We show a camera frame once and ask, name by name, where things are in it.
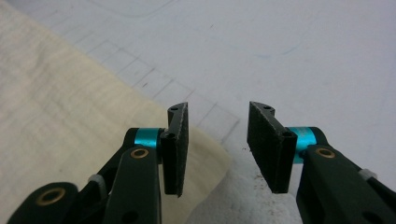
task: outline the paper sheet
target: paper sheet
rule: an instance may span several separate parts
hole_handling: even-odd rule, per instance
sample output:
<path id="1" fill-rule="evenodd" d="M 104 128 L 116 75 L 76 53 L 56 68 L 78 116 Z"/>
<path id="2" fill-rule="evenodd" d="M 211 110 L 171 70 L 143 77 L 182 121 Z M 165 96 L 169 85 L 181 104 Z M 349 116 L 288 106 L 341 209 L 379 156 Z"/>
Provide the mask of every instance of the paper sheet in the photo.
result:
<path id="1" fill-rule="evenodd" d="M 0 223 L 33 190 L 81 189 L 132 127 L 167 127 L 166 110 L 0 1 Z M 162 196 L 163 223 L 183 223 L 224 177 L 230 157 L 191 128 L 183 196 Z"/>

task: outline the teal spacer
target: teal spacer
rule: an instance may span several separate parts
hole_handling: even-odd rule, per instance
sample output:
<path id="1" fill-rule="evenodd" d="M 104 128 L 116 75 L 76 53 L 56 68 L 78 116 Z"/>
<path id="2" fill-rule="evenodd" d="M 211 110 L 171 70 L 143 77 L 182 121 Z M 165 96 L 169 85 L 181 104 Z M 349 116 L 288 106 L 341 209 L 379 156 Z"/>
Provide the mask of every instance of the teal spacer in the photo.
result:
<path id="1" fill-rule="evenodd" d="M 139 128 L 134 138 L 134 144 L 157 149 L 159 130 L 158 128 Z"/>
<path id="2" fill-rule="evenodd" d="M 289 128 L 292 132 L 297 134 L 297 146 L 294 154 L 294 163 L 303 163 L 303 158 L 300 157 L 301 153 L 305 151 L 308 146 L 316 145 L 317 138 L 312 130 L 308 127 L 291 127 Z"/>

